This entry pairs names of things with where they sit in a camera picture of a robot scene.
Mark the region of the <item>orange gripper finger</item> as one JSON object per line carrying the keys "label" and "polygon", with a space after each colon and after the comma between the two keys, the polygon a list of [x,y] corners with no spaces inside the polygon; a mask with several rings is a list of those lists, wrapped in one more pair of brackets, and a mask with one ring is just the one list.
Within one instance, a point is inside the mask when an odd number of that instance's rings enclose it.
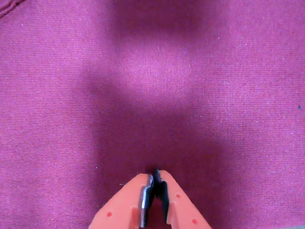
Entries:
{"label": "orange gripper finger", "polygon": [[138,174],[94,216],[90,229],[144,228],[153,194],[153,176]]}
{"label": "orange gripper finger", "polygon": [[162,202],[164,221],[172,229],[210,229],[211,226],[173,176],[155,170],[155,196]]}

